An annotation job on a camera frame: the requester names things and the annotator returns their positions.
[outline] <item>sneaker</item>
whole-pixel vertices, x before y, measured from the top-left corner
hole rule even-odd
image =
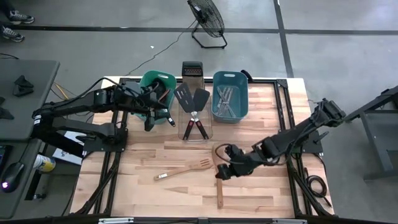
[[[25,36],[18,34],[10,28],[5,28],[4,26],[1,27],[1,35],[5,39],[9,39],[14,42],[21,42],[25,39]]]
[[[21,22],[25,24],[31,24],[35,21],[33,16],[23,15],[19,13],[19,11],[11,11],[8,19],[14,25],[19,25]]]

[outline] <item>fan stand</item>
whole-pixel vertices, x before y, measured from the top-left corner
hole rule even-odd
[[[224,35],[221,34],[221,37],[223,38],[225,45],[223,45],[223,46],[212,46],[212,47],[203,46],[203,44],[201,44],[201,43],[199,42],[199,40],[198,40],[198,39],[195,37],[195,35],[194,35],[194,33],[198,30],[198,26],[199,26],[199,22],[197,22],[197,25],[195,26],[195,28],[194,28],[193,31],[192,31],[192,38],[194,38],[195,41],[198,42],[198,44],[200,45],[201,48],[204,48],[204,49],[218,49],[218,48],[224,49],[224,48],[228,45],[228,43],[227,43],[226,40],[225,40]]]

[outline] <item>wooden table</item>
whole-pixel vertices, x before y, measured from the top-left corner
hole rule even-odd
[[[118,82],[121,77],[109,78]],[[298,124],[310,116],[304,81],[301,78],[288,78],[287,81],[295,122]],[[102,87],[110,85],[110,82],[104,81]],[[211,85],[207,85],[206,89],[211,92]],[[281,98],[284,99],[282,90],[280,92]],[[178,124],[177,100],[174,101],[171,112]],[[111,122],[111,116],[111,112],[95,114],[93,122],[96,124]],[[112,216],[294,217],[285,166],[261,166],[250,176],[224,181],[222,209],[217,209],[214,167],[180,174],[158,182],[153,180],[155,175],[181,167],[185,161],[202,157],[211,158],[211,150],[215,144],[229,142],[251,151],[252,144],[266,136],[276,134],[279,120],[272,85],[250,84],[248,115],[239,124],[221,124],[213,121],[214,133],[208,142],[184,143],[178,138],[178,128],[173,128],[168,123],[155,126],[151,132],[145,132],[143,122],[131,115],[127,127],[128,146],[122,154],[119,166]],[[81,208],[97,187],[103,157],[103,152],[95,152],[84,160],[71,212]],[[304,154],[303,163],[310,175],[319,175],[326,181],[323,166],[314,155]],[[104,192],[102,208],[105,207],[108,190]],[[297,192],[300,208],[304,211],[301,190]],[[333,213],[333,209],[328,208],[322,199],[319,199],[319,202]]]

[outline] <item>blue plastic bin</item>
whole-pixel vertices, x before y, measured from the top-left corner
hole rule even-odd
[[[151,70],[148,71],[142,76],[141,81],[139,82],[139,85],[144,87],[149,84],[151,84],[155,78],[159,78],[163,81],[167,89],[170,89],[170,93],[167,94],[167,99],[165,104],[169,107],[169,110],[171,109],[171,105],[174,100],[174,90],[177,87],[177,80],[175,77],[171,74],[165,73],[165,72],[160,72],[160,71],[155,71]],[[141,115],[141,114],[135,114],[137,117],[139,117],[141,120],[145,121],[146,117]],[[155,121],[155,124],[163,124],[166,122],[166,118],[158,119]]]
[[[227,110],[222,116],[217,115],[217,104],[220,101],[217,87],[223,90],[226,87],[233,88],[233,94],[229,101],[229,106],[233,110],[236,117],[232,117]],[[249,95],[248,95],[248,78],[241,72],[217,72],[213,77],[213,104],[211,106],[211,113],[214,120],[221,123],[236,124],[240,122],[248,113],[249,110]]]

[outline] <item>gray floor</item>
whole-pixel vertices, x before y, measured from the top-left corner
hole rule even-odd
[[[184,0],[35,0],[14,1],[37,17],[37,25],[186,28],[193,21]],[[227,28],[276,29],[271,0],[215,0]],[[286,29],[394,30],[398,2],[393,0],[280,0]],[[21,44],[0,41],[0,52],[23,59],[58,60],[57,82],[81,93],[106,75],[124,75],[173,42],[174,32],[26,31]],[[219,40],[199,34],[206,43]],[[190,38],[133,73],[161,70],[179,75],[181,62],[201,60],[205,75],[245,69],[255,77],[286,77],[279,34],[226,34],[224,50],[205,50]],[[288,35],[294,76],[304,78],[308,97],[335,100],[347,113],[398,84],[398,36]],[[56,100],[50,95],[49,100]],[[356,120],[329,129],[323,140],[328,183],[336,214],[346,218],[397,222],[398,180],[365,183],[379,170],[362,124]],[[50,179],[49,196],[24,202],[15,218],[60,215],[76,176]]]

